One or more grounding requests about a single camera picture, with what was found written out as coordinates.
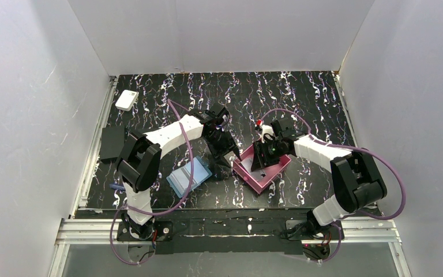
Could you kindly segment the pink plastic box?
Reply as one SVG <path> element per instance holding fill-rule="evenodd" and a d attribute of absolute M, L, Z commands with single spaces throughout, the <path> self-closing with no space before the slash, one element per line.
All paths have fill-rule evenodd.
<path fill-rule="evenodd" d="M 282 173 L 291 162 L 291 158 L 288 155 L 284 155 L 274 165 L 251 171 L 251 166 L 254 162 L 254 149 L 252 145 L 241 153 L 241 158 L 241 160 L 235 158 L 232 163 L 232 170 L 257 194 L 261 194 L 277 177 L 282 177 Z"/>

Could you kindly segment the credit card with stripe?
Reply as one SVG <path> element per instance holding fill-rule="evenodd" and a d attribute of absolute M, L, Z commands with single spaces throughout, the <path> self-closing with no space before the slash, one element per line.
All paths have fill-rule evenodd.
<path fill-rule="evenodd" d="M 190 172 L 185 169 L 177 169 L 170 175 L 172 184 L 179 192 L 184 192 L 189 186 Z"/>

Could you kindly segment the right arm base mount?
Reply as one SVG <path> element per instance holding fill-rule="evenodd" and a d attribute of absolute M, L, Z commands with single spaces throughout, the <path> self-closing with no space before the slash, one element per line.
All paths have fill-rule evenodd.
<path fill-rule="evenodd" d="M 310 240 L 303 243 L 303 255 L 308 262 L 322 264 L 333 259 L 341 248 L 344 234 L 340 221 L 314 228 L 311 222 L 299 222 L 279 233 L 285 241 Z"/>

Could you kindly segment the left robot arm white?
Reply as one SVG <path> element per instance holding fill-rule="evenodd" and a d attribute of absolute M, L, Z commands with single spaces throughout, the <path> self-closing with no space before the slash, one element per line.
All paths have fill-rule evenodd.
<path fill-rule="evenodd" d="M 172 150 L 204 139 L 215 165 L 230 168 L 230 152 L 240 156 L 230 132 L 223 128 L 230 120 L 225 106 L 215 104 L 207 110 L 193 109 L 174 123 L 158 130 L 129 132 L 115 162 L 127 197 L 123 221 L 140 230 L 152 217 L 150 187 L 158 178 L 161 159 Z"/>

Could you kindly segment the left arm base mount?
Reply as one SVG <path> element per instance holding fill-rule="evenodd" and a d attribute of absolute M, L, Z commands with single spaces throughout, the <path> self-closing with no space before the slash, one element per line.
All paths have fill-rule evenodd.
<path fill-rule="evenodd" d="M 174 224 L 171 221 L 156 221 L 150 218 L 144 225 L 135 223 L 126 212 L 121 213 L 118 230 L 112 237 L 119 242 L 128 242 L 130 259 L 143 262 L 156 252 L 157 243 L 171 241 Z"/>

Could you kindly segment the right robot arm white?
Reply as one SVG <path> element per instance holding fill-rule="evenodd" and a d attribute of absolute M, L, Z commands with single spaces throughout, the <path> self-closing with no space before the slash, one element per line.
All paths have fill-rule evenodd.
<path fill-rule="evenodd" d="M 305 132 L 298 132 L 290 120 L 275 120 L 270 125 L 257 121 L 261 137 L 253 143 L 252 171 L 275 165 L 284 155 L 308 159 L 328 170 L 334 194 L 306 215 L 306 231 L 317 231 L 383 199 L 387 194 L 373 157 L 360 151 L 328 146 Z"/>

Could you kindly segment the blue card holder wallet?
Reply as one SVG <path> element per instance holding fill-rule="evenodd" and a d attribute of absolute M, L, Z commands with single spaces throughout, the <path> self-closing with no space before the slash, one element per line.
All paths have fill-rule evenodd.
<path fill-rule="evenodd" d="M 184 166 L 178 168 L 178 169 L 185 169 L 186 171 L 190 172 L 190 178 L 191 178 L 191 162 L 187 162 Z M 191 185 L 190 192 L 194 190 L 195 188 L 199 187 L 203 182 L 205 182 L 207 179 L 209 179 L 212 176 L 212 172 L 210 171 L 207 162 L 203 161 L 199 156 L 196 156 L 194 158 L 194 171 L 193 171 L 193 183 Z M 187 189 L 184 192 L 179 192 L 176 187 L 172 184 L 170 180 L 170 175 L 167 176 L 167 181 L 170 184 L 170 186 L 173 188 L 175 194 L 182 198 Z"/>

